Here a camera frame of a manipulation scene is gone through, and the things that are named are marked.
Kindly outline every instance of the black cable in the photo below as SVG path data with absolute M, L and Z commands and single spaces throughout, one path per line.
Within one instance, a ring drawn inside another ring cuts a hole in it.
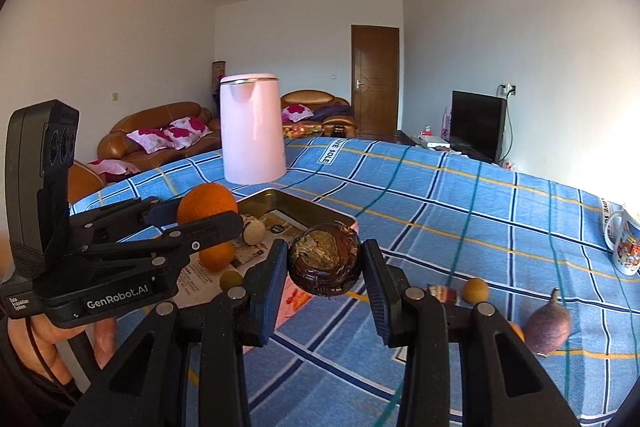
M 56 375 L 53 374 L 53 371 L 51 370 L 51 368 L 49 367 L 47 362 L 44 360 L 44 358 L 42 356 L 42 353 L 40 352 L 40 349 L 38 348 L 38 344 L 36 344 L 36 339 L 33 338 L 33 329 L 31 328 L 31 317 L 27 317 L 24 321 L 25 321 L 25 325 L 27 326 L 27 336 L 29 337 L 29 341 L 31 343 L 31 347 L 34 350 L 34 352 L 36 354 L 36 357 L 38 358 L 38 361 L 40 362 L 40 365 L 45 370 L 47 375 L 49 375 L 49 378 L 53 381 L 53 383 L 56 385 L 56 387 L 59 388 L 59 390 L 62 391 L 62 393 L 69 400 L 71 400 L 72 403 L 76 403 L 77 400 L 73 396 L 71 396 L 71 394 L 69 394 L 69 392 L 65 389 L 65 386 L 63 386 L 62 382 L 60 382 L 60 380 L 58 380 L 58 377 L 56 377 Z
M 510 134 L 510 137 L 511 137 L 511 142 L 509 144 L 509 149 L 507 150 L 505 155 L 500 159 L 500 161 L 498 161 L 499 164 L 501 164 L 502 162 L 504 162 L 506 160 L 507 156 L 511 152 L 511 147 L 513 147 L 513 125 L 511 124 L 511 116 L 509 115 L 509 95 L 510 94 L 511 94 L 511 91 L 507 93 L 506 108 L 507 108 L 507 120 L 509 121 L 509 134 Z

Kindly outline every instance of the white mug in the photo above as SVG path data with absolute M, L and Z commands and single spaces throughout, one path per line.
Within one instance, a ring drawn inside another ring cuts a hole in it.
M 613 218 L 619 217 L 620 224 L 613 226 Z M 609 238 L 609 227 L 612 227 L 612 237 Z M 616 210 L 611 213 L 604 227 L 604 240 L 612 251 L 613 264 L 624 275 L 635 275 L 640 267 L 640 223 L 626 210 Z

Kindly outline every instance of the black television screen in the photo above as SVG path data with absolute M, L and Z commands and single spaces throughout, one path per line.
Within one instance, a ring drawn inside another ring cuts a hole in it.
M 454 91 L 449 132 L 452 148 L 471 158 L 498 163 L 505 111 L 504 98 Z

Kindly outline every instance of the metal rim of kettle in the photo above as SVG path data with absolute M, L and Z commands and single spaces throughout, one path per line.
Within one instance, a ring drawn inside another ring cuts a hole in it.
M 236 84 L 252 84 L 254 82 L 262 82 L 264 80 L 277 80 L 277 79 L 278 78 L 276 76 L 265 76 L 261 78 L 254 78 L 254 77 L 248 76 L 246 78 L 236 78 L 235 80 L 228 80 L 226 82 L 221 80 L 220 86 L 234 86 Z

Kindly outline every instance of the wooden door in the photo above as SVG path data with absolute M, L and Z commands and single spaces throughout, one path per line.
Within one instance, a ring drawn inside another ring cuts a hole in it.
M 358 134 L 398 128 L 400 30 L 351 26 L 351 100 Z

